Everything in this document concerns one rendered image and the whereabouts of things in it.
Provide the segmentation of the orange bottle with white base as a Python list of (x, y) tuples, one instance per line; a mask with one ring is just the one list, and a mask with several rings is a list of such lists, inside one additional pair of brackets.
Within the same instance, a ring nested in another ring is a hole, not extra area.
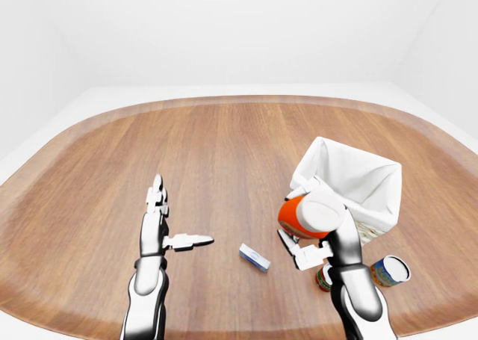
[(342, 224), (345, 211), (345, 205), (334, 194), (316, 190), (285, 201), (278, 222), (292, 236), (322, 239)]

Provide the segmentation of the small blue white box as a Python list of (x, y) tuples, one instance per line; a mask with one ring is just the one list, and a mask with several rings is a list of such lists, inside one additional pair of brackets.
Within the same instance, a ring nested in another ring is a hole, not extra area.
[(259, 253), (255, 252), (252, 248), (245, 244), (242, 244), (239, 248), (239, 255), (247, 260), (250, 264), (254, 265), (260, 271), (266, 273), (270, 267), (270, 261), (264, 258)]

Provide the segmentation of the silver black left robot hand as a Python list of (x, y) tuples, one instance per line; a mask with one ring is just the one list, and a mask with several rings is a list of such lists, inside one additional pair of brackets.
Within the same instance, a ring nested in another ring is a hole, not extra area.
[(156, 174), (152, 187), (146, 194), (146, 213), (140, 232), (140, 255), (163, 256), (167, 250), (175, 252), (192, 250), (214, 243), (210, 235), (188, 235), (186, 233), (169, 236), (167, 218), (170, 214), (168, 193), (163, 178)]

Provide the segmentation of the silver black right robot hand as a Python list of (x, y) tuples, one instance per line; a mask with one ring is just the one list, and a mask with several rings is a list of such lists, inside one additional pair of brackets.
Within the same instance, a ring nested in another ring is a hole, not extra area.
[[(342, 199), (333, 190), (317, 177), (311, 179), (307, 185), (292, 190), (285, 201), (294, 197), (304, 196), (312, 191), (325, 191), (334, 194), (342, 203)], [(286, 250), (294, 259), (296, 268), (305, 271), (315, 268), (328, 260), (333, 266), (347, 266), (362, 263), (361, 243), (358, 231), (350, 210), (346, 207), (342, 224), (322, 239), (301, 239), (288, 234), (281, 226), (279, 237)]]

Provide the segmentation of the red green printed tin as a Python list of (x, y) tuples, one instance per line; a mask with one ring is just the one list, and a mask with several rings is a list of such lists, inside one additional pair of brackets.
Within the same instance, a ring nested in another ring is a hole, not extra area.
[(329, 276), (330, 264), (324, 265), (315, 275), (315, 282), (320, 290), (330, 292), (332, 288), (332, 279)]

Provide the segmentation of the white cloth-lined basket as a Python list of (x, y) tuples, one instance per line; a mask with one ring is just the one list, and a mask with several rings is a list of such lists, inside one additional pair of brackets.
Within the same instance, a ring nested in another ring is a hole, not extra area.
[(291, 192), (314, 189), (334, 193), (350, 210), (361, 245), (384, 235), (398, 221), (402, 165), (324, 137), (316, 137), (295, 169)]

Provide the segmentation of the blue yellow printed tin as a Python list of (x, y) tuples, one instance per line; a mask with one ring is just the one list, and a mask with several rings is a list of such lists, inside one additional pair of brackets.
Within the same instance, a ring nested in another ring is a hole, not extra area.
[(411, 271), (408, 265), (400, 258), (387, 255), (370, 266), (372, 277), (375, 283), (391, 287), (411, 278)]

